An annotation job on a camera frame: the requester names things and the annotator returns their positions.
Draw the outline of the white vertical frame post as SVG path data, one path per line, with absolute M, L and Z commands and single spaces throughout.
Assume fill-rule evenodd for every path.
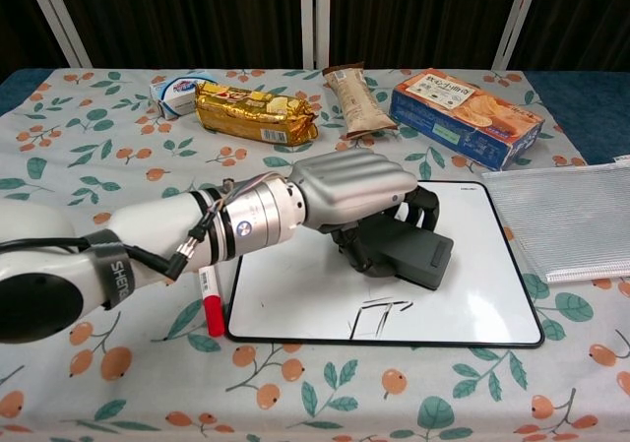
M 330 65 L 331 0 L 315 0 L 315 6 L 316 66 L 324 69 Z
M 302 66 L 308 70 L 315 66 L 313 7 L 314 0 L 300 0 Z

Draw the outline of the orange and blue cookie box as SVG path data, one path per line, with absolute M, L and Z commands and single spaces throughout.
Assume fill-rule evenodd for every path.
M 543 124 L 539 115 L 432 68 L 393 89 L 390 116 L 493 171 L 527 150 Z

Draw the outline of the small black-framed whiteboard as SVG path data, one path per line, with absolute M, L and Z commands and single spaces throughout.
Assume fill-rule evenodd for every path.
M 486 188 L 429 181 L 454 246 L 438 288 L 356 272 L 332 238 L 302 228 L 243 256 L 226 332 L 243 342 L 538 347 L 543 332 Z

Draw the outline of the brown snack bar wrapper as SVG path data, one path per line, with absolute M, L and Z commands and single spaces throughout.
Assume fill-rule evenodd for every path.
M 323 70 L 323 76 L 341 105 L 349 140 L 398 129 L 371 94 L 364 78 L 363 63 L 330 66 Z

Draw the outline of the white and blue soap box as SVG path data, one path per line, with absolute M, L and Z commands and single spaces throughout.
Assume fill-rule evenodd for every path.
M 208 73 L 195 73 L 166 78 L 149 86 L 152 106 L 164 120 L 175 120 L 189 115 L 196 109 L 196 89 L 205 82 L 216 80 Z

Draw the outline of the red and white marker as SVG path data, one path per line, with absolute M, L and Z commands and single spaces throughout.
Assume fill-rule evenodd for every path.
M 209 336 L 223 336 L 225 323 L 221 293 L 215 268 L 213 266 L 200 268 L 198 270 L 198 279 Z

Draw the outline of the clear mesh zipper pouch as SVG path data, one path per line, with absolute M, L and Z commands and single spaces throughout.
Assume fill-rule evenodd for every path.
M 630 278 L 630 160 L 486 172 L 483 183 L 547 284 Z

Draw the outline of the gold foil biscuit packet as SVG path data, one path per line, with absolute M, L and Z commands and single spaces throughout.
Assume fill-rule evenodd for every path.
M 294 96 L 206 81 L 197 85 L 195 105 L 205 129 L 246 140 L 295 147 L 319 135 L 311 105 Z

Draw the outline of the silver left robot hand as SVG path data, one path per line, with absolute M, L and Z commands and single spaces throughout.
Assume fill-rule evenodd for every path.
M 440 216 L 436 193 L 420 186 L 398 163 L 370 150 L 299 160 L 288 181 L 305 201 L 304 225 L 330 235 L 359 273 L 358 262 L 365 261 L 357 239 L 361 221 L 386 215 L 435 232 Z

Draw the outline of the floral print tablecloth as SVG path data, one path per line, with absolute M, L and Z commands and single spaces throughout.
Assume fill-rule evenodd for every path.
M 216 70 L 306 99 L 319 137 L 277 147 L 161 119 L 164 71 L 22 70 L 0 84 L 0 198 L 64 209 L 79 232 L 127 204 L 345 150 L 314 70 Z M 192 276 L 59 335 L 0 345 L 0 442 L 630 442 L 630 277 L 524 272 L 537 349 L 238 344 L 205 331 Z

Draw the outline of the black pleated curtain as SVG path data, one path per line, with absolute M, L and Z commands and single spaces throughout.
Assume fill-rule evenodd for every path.
M 300 0 L 64 0 L 96 68 L 300 68 Z M 486 69 L 513 0 L 331 0 L 330 65 Z M 35 0 L 0 0 L 0 80 L 68 66 Z M 630 0 L 533 0 L 508 65 L 630 72 Z

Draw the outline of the white slanted frame post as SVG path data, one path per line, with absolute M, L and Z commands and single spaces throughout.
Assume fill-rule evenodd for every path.
M 73 68 L 92 68 L 93 63 L 64 0 L 35 0 L 66 61 Z
M 533 0 L 513 0 L 492 62 L 492 70 L 504 71 L 512 58 Z

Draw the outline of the grey whiteboard eraser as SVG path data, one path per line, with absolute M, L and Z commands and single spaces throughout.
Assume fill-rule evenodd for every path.
M 397 277 L 430 290 L 442 282 L 454 241 L 434 231 L 378 215 L 358 224 L 361 273 Z

